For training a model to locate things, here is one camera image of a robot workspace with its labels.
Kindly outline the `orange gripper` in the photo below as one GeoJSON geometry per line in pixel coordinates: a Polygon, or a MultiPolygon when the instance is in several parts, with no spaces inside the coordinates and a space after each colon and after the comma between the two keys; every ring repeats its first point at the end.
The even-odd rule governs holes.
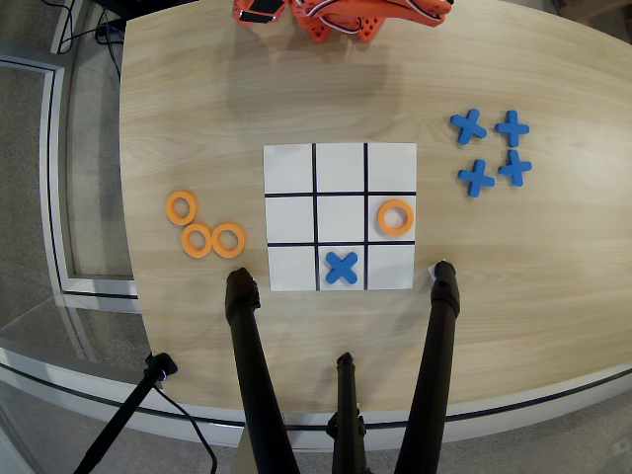
{"type": "Polygon", "coordinates": [[[283,12],[284,0],[235,0],[233,18],[241,24],[276,22],[283,12]]]}

